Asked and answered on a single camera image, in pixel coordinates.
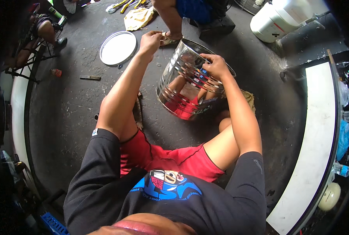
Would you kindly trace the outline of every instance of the blue plastic bag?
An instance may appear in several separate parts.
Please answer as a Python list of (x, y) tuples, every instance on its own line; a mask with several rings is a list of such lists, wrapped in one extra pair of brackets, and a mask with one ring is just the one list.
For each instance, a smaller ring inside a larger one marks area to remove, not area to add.
[(341, 120), (339, 142), (337, 143), (336, 159), (340, 161), (349, 147), (349, 123)]

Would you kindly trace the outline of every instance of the plastic bag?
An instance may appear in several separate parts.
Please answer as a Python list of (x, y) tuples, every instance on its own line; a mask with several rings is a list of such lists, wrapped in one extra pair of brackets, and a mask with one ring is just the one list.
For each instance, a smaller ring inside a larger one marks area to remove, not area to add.
[(337, 143), (336, 159), (338, 161), (344, 156), (349, 147), (349, 123), (341, 120), (339, 131), (339, 142)]
[(339, 94), (340, 94), (340, 103), (343, 107), (347, 106), (349, 103), (349, 89), (346, 84), (339, 81)]

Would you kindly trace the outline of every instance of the water bottle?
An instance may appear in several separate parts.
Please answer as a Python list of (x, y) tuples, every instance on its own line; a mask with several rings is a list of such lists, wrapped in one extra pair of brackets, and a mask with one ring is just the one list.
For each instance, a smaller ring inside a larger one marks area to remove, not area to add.
[(339, 162), (334, 162), (331, 168), (331, 172), (338, 175), (348, 177), (349, 176), (349, 166), (340, 164)]

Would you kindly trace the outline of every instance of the sandal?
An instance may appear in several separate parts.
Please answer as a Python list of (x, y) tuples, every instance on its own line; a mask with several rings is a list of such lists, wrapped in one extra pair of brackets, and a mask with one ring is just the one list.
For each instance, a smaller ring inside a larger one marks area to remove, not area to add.
[(181, 40), (181, 39), (178, 39), (178, 40), (170, 39), (169, 37), (167, 37), (166, 32), (163, 32), (162, 35), (164, 36), (164, 40), (161, 40), (160, 46), (171, 45), (171, 44), (177, 44), (177, 43), (179, 43), (180, 40)]

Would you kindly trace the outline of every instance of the lip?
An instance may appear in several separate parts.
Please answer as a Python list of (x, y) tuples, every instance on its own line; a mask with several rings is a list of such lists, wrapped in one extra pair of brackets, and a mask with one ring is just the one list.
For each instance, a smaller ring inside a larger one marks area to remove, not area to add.
[(132, 229), (132, 230), (143, 232), (145, 234), (150, 234), (150, 235), (161, 235), (161, 232), (154, 226), (151, 226), (149, 224), (142, 223), (142, 222), (132, 221), (132, 220), (121, 220), (112, 226), (119, 227), (119, 228)]

